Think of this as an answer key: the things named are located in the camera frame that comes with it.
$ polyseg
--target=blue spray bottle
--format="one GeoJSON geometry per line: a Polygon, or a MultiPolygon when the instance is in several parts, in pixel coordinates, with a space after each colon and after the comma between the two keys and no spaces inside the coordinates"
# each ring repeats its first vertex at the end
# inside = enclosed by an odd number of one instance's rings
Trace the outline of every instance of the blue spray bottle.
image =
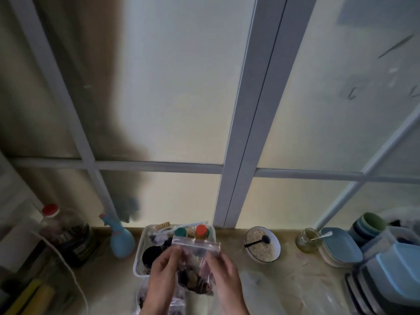
{"type": "Polygon", "coordinates": [[[136,245],[133,235],[125,229],[119,220],[115,220],[105,214],[99,216],[112,229],[111,249],[114,255],[120,259],[128,257],[136,245]]]}

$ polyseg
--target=frosted glass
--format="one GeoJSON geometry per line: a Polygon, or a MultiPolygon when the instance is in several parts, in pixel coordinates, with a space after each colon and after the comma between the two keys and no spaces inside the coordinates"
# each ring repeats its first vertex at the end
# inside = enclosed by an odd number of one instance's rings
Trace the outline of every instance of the frosted glass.
{"type": "Polygon", "coordinates": [[[312,227],[347,185],[345,181],[254,178],[236,227],[312,227]]]}
{"type": "Polygon", "coordinates": [[[332,218],[328,226],[349,229],[365,212],[381,214],[392,208],[420,205],[420,185],[366,183],[332,218]]]}
{"type": "Polygon", "coordinates": [[[376,174],[420,176],[420,125],[384,160],[376,174]]]}
{"type": "Polygon", "coordinates": [[[420,28],[420,3],[411,1],[317,0],[259,167],[366,165],[418,104],[420,38],[406,38],[420,28]]]}
{"type": "Polygon", "coordinates": [[[17,171],[43,204],[72,208],[91,226],[103,226],[99,218],[103,206],[87,171],[50,168],[18,168],[17,171]]]}
{"type": "Polygon", "coordinates": [[[96,159],[223,164],[255,0],[39,4],[96,159]]]}
{"type": "Polygon", "coordinates": [[[122,220],[129,227],[165,221],[213,221],[220,175],[101,171],[122,220]]]}
{"type": "Polygon", "coordinates": [[[0,149],[8,156],[79,158],[8,0],[0,0],[0,149]]]}

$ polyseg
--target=oatmeal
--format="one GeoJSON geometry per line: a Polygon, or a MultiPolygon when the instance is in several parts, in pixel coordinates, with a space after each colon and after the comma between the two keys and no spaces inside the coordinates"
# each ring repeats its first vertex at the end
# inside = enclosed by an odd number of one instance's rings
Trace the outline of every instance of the oatmeal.
{"type": "MultiPolygon", "coordinates": [[[[263,230],[254,229],[249,231],[247,234],[247,243],[259,241],[266,236],[267,234],[263,230]]],[[[271,262],[274,257],[274,247],[273,244],[267,244],[264,242],[254,244],[249,248],[250,253],[257,259],[263,262],[271,262]]]]}

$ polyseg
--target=red bottle cap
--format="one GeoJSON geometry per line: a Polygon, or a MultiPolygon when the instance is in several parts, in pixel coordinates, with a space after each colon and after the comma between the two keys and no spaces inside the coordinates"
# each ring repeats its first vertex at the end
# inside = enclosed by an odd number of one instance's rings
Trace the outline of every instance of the red bottle cap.
{"type": "Polygon", "coordinates": [[[50,205],[46,205],[42,209],[43,215],[46,217],[52,217],[58,213],[58,206],[55,203],[51,203],[50,205]]]}
{"type": "Polygon", "coordinates": [[[195,235],[198,237],[206,238],[207,237],[207,227],[204,224],[200,224],[195,229],[195,235]]]}

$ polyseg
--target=green bottle cap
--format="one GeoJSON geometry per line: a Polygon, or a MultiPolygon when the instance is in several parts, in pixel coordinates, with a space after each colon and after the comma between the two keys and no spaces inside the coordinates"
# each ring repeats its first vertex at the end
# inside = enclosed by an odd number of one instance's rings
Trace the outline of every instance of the green bottle cap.
{"type": "Polygon", "coordinates": [[[186,236],[186,229],[183,227],[179,227],[175,230],[176,236],[186,236]]]}

